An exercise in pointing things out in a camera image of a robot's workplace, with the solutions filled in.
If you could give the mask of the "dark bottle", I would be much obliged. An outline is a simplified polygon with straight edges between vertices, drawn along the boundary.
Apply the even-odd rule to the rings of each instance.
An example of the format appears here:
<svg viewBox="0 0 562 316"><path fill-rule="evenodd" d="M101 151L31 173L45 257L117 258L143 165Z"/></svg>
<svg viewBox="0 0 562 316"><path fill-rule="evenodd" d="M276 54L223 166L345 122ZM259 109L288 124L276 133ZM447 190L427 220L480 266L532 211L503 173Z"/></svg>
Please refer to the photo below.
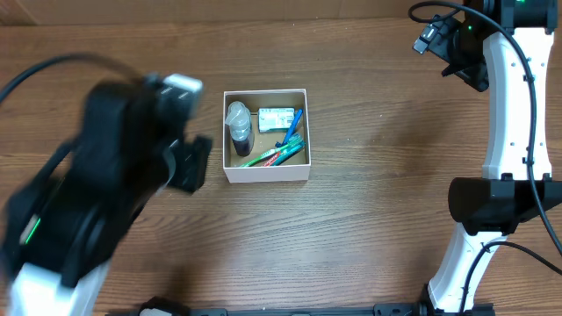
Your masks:
<svg viewBox="0 0 562 316"><path fill-rule="evenodd" d="M254 145L250 110L240 101L232 102L227 109L225 124L229 128L236 153L239 156L248 156Z"/></svg>

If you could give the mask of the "green soap bar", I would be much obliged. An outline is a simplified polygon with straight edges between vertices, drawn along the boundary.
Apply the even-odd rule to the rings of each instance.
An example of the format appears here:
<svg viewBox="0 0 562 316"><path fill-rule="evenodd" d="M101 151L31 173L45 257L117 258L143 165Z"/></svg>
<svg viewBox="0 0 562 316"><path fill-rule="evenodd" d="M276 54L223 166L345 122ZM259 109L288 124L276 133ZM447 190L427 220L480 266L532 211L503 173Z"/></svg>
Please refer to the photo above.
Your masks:
<svg viewBox="0 0 562 316"><path fill-rule="evenodd" d="M258 130L260 133L286 131L294 117L293 108L260 108L257 112Z"/></svg>

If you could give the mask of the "Colgate toothpaste tube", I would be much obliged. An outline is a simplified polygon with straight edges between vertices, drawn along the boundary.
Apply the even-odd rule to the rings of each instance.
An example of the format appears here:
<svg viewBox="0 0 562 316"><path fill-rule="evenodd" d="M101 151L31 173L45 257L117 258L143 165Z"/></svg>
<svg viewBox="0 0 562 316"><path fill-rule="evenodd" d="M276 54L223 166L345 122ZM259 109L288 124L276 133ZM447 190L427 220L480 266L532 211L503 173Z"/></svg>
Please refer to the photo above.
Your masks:
<svg viewBox="0 0 562 316"><path fill-rule="evenodd" d="M268 161L263 164L263 167L279 166L285 161L292 158L295 154L299 153L304 147L305 142L302 141L297 145L284 149L280 153L274 154Z"/></svg>

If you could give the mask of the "green white toothbrush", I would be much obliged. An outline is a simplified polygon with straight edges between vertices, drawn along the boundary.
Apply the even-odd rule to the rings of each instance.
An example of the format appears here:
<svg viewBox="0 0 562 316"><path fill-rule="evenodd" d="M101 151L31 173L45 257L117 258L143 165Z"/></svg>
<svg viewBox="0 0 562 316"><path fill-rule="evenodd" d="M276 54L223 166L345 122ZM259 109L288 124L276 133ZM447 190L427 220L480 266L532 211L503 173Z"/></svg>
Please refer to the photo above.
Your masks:
<svg viewBox="0 0 562 316"><path fill-rule="evenodd" d="M263 162L265 163L266 161L268 161L274 154L280 153L281 151L283 151L284 149L287 149L289 147L292 147L294 145L299 144L300 142L304 141L303 138L299 135L299 134L294 134L289 143L287 145L284 145L282 147L275 147L272 148L264 153L262 153L261 155L257 156L255 159L249 161L249 162L245 162L241 165L241 168L246 168L246 167L254 167L256 164L258 164L259 162Z"/></svg>

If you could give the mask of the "blue disposable razor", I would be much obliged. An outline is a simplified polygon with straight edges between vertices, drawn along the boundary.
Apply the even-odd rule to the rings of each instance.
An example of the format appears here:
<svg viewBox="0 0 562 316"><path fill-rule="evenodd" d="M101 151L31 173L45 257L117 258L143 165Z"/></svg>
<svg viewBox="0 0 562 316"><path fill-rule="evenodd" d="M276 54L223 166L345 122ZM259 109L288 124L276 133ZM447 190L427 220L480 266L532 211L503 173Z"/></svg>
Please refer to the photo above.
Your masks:
<svg viewBox="0 0 562 316"><path fill-rule="evenodd" d="M302 117L302 114L303 114L303 110L302 110L302 109L299 109L299 110L296 112L296 114L294 115L294 119L293 119L293 121L292 121L292 123L291 123L289 129L287 130L287 132L286 132L286 134L285 134L284 140L283 140L282 142L277 142L277 143L276 143L276 147L282 147L282 146L287 145L287 144L289 143L291 137L294 135L294 133L295 133L296 130L297 130L297 126L298 126L299 121L300 121L300 119L301 119L301 117Z"/></svg>

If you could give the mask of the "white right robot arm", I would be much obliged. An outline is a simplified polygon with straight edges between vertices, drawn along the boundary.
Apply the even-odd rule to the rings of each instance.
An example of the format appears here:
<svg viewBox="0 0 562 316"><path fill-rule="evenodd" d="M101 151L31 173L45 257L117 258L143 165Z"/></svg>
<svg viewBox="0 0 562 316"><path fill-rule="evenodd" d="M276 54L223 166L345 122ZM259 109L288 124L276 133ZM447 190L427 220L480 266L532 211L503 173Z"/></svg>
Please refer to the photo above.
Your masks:
<svg viewBox="0 0 562 316"><path fill-rule="evenodd" d="M489 95L489 139L482 175L455 178L448 205L456 226L421 315L490 315L474 294L495 251L516 228L561 202L545 143L545 85L558 4L465 1L425 21L414 43Z"/></svg>

